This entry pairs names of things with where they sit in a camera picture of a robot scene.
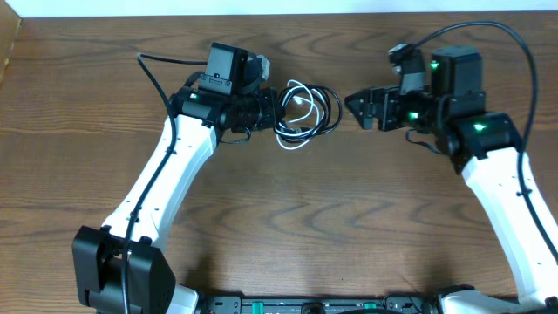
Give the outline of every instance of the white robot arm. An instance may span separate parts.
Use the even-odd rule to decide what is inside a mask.
[[[483,160],[473,157],[462,176],[487,212],[504,249],[514,275],[519,303],[487,297],[477,290],[463,290],[441,298],[444,313],[522,313],[544,309],[549,298],[558,296],[558,265],[518,192],[517,157],[513,147],[493,150]],[[558,227],[534,182],[527,154],[523,162],[534,209],[556,246]]]
[[[103,222],[103,226],[111,226],[110,234],[113,236],[124,238],[130,213],[167,151],[172,137],[169,119],[165,122],[159,144],[132,190],[114,213]],[[195,175],[217,147],[214,127],[203,126],[202,122],[201,119],[185,115],[176,118],[177,141],[174,154],[167,161],[143,202],[139,219],[133,228],[132,241],[139,242],[142,236],[147,236],[152,240],[154,247],[162,252],[166,251],[167,238],[176,212]]]

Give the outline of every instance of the wooden table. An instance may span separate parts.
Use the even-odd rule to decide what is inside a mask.
[[[540,103],[529,146],[549,207],[558,199],[555,13],[25,19],[0,88],[0,312],[91,312],[77,300],[71,240],[122,201],[165,110],[137,51],[205,59],[214,41],[272,63],[270,84],[330,86],[341,98],[398,82],[386,52],[458,21],[514,27],[536,56]],[[505,33],[467,28],[425,47],[477,46],[490,110],[522,132],[530,83]],[[149,63],[170,94],[198,67]],[[371,296],[469,283],[515,293],[507,260],[449,160],[404,132],[342,125],[287,152],[268,130],[220,146],[198,173],[169,239],[180,283],[246,295]]]

